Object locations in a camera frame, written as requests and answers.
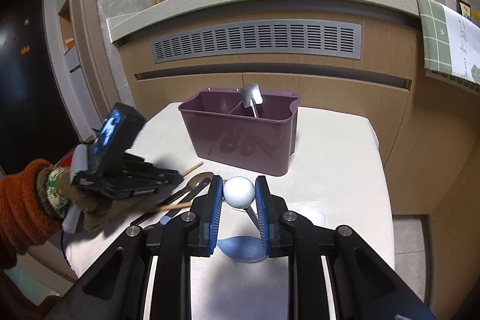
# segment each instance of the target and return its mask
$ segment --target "glove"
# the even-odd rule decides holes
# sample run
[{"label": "glove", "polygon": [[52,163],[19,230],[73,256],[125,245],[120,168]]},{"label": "glove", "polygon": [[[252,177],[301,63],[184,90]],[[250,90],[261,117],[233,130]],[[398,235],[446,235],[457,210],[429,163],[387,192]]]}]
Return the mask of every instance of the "glove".
[{"label": "glove", "polygon": [[54,218],[65,218],[74,203],[83,212],[83,227],[89,232],[100,228],[112,206],[112,199],[72,185],[69,168],[43,169],[37,177],[37,191],[47,214]]}]

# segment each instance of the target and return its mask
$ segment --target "metal spatula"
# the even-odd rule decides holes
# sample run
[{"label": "metal spatula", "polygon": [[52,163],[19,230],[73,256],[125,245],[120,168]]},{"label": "metal spatula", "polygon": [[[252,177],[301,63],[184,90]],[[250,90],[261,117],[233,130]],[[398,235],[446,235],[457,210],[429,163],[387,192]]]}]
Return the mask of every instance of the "metal spatula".
[{"label": "metal spatula", "polygon": [[242,95],[242,100],[243,100],[243,107],[251,107],[253,110],[253,116],[255,118],[258,117],[258,112],[257,112],[257,107],[256,105],[259,105],[263,103],[262,95],[260,93],[260,88],[258,87],[257,83],[250,83],[247,84],[246,86],[243,86],[240,89],[240,94]]}]

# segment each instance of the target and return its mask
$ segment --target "green patterned cuff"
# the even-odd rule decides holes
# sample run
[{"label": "green patterned cuff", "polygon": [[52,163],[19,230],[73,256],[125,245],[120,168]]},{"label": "green patterned cuff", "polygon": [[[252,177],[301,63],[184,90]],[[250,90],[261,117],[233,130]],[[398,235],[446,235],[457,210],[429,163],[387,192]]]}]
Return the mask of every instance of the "green patterned cuff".
[{"label": "green patterned cuff", "polygon": [[53,169],[46,180],[47,183],[45,184],[45,189],[47,192],[46,196],[49,200],[49,203],[56,211],[58,216],[62,219],[65,218],[65,215],[70,207],[70,200],[58,193],[57,179],[65,171],[68,171],[68,168]]}]

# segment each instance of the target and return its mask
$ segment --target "black door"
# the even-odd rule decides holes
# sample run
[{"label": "black door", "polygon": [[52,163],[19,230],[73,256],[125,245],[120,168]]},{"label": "black door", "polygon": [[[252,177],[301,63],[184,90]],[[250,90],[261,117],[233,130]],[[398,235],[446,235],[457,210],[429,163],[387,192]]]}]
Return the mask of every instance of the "black door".
[{"label": "black door", "polygon": [[56,163],[79,139],[57,89],[42,0],[0,0],[0,166]]}]

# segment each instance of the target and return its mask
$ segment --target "tile floor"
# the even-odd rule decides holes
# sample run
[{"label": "tile floor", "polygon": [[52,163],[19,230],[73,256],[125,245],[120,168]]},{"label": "tile floor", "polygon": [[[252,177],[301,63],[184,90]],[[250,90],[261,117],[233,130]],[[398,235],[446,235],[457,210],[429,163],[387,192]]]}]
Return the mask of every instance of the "tile floor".
[{"label": "tile floor", "polygon": [[395,271],[420,297],[426,299],[428,248],[419,216],[393,216]]}]

